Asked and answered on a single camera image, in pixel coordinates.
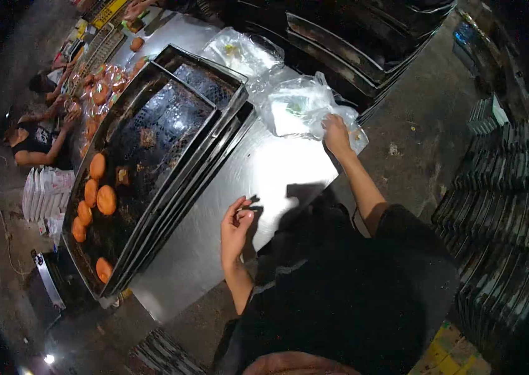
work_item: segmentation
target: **sleeve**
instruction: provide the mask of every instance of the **sleeve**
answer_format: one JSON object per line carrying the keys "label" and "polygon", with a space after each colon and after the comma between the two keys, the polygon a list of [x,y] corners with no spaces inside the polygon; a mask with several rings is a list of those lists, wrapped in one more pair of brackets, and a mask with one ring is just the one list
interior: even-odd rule
{"label": "sleeve", "polygon": [[379,220],[375,238],[391,239],[434,256],[448,256],[448,250],[440,237],[403,205],[394,204],[385,210]]}

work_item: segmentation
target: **black shirt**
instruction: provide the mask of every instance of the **black shirt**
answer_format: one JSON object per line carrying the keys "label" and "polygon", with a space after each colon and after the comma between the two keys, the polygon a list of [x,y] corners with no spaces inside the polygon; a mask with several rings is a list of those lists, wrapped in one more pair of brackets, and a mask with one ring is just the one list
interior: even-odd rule
{"label": "black shirt", "polygon": [[37,121],[23,121],[17,124],[17,129],[25,129],[29,135],[23,141],[17,143],[13,149],[13,155],[19,151],[30,153],[47,154],[52,148],[52,134]]}
{"label": "black shirt", "polygon": [[241,374],[259,356],[291,350],[362,374],[406,374],[458,286],[441,240],[401,205],[385,211],[374,239],[328,208],[276,233],[268,247],[216,373]]}
{"label": "black shirt", "polygon": [[[37,121],[20,122],[17,124],[17,128],[27,130],[29,135],[27,138],[17,143],[14,147],[11,147],[13,150],[13,155],[16,155],[19,151],[44,154],[48,154],[50,152],[54,135],[41,126]],[[51,164],[52,167],[59,168],[61,170],[73,169],[73,165],[71,164],[69,142],[70,136],[65,140],[64,144],[60,148],[60,152],[56,156],[56,160]]]}

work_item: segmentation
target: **worker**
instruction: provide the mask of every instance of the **worker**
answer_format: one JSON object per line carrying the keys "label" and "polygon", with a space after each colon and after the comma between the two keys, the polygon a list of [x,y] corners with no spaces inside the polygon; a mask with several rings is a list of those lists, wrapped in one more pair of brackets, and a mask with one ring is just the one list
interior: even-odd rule
{"label": "worker", "polygon": [[68,135],[80,112],[68,113],[58,133],[51,133],[39,124],[56,117],[64,102],[65,95],[61,95],[46,112],[23,115],[12,126],[6,118],[0,125],[0,142],[11,148],[18,165],[47,165],[62,170],[73,168],[68,152]]}
{"label": "worker", "polygon": [[155,5],[159,8],[165,8],[166,4],[166,0],[132,0],[125,9],[123,19],[133,22],[141,15],[141,13],[145,12],[150,5]]}
{"label": "worker", "polygon": [[196,3],[188,0],[132,0],[125,9],[123,19],[128,22],[134,22],[151,5],[162,9],[174,10],[179,13],[192,13],[216,26],[223,26],[216,12],[211,10],[209,1]]}
{"label": "worker", "polygon": [[237,199],[221,222],[221,265],[240,317],[225,328],[216,374],[407,374],[452,304],[457,273],[442,241],[386,202],[340,116],[323,127],[371,238],[344,206],[313,204],[259,251],[253,281],[240,254],[254,211]]}
{"label": "worker", "polygon": [[63,57],[55,60],[51,71],[40,71],[29,80],[29,90],[38,94],[46,94],[45,104],[50,107],[55,99],[62,94],[62,86],[73,72],[75,61],[66,63]]}

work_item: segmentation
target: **metal countertop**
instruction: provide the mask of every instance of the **metal countertop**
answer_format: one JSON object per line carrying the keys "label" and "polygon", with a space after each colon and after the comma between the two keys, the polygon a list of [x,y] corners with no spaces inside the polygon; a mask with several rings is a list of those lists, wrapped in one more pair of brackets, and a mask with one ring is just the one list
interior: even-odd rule
{"label": "metal countertop", "polygon": [[[157,13],[158,9],[150,12],[144,22],[148,24]],[[162,18],[169,14],[165,11]],[[133,38],[127,38],[111,63],[134,63],[169,43],[199,53],[217,32],[214,26],[177,14],[146,39],[139,56],[129,49]],[[298,75],[285,69],[289,78]],[[256,195],[255,205],[262,207],[252,239],[258,251],[273,237],[287,211],[312,202],[337,176],[321,142],[275,137],[256,119],[152,263],[131,281],[133,293],[158,322],[173,318],[223,280],[219,224],[239,196]]]}

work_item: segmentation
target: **concrete floor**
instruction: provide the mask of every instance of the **concrete floor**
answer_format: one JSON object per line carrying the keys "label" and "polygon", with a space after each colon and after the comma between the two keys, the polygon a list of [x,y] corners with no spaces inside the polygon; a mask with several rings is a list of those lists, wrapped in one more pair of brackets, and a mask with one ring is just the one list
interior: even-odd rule
{"label": "concrete floor", "polygon": [[[75,23],[68,2],[36,0],[0,55],[0,116],[12,103],[41,108],[27,89],[29,77],[46,67]],[[370,139],[359,158],[384,197],[428,220],[455,174],[471,135],[465,121],[476,100],[473,79],[451,53],[451,15],[404,73],[379,111],[366,123]],[[13,266],[28,272],[31,248],[51,248],[35,226],[21,220],[20,197],[26,171],[0,147],[0,209],[12,233]],[[349,210],[349,185],[340,175],[329,187]],[[0,330],[17,361],[48,350],[58,353],[62,373],[127,373],[126,352],[156,325],[134,297],[116,311],[92,311],[46,336],[35,324],[24,276],[8,260],[0,219]],[[224,283],[164,325],[199,364],[208,367],[227,320],[235,315]]]}

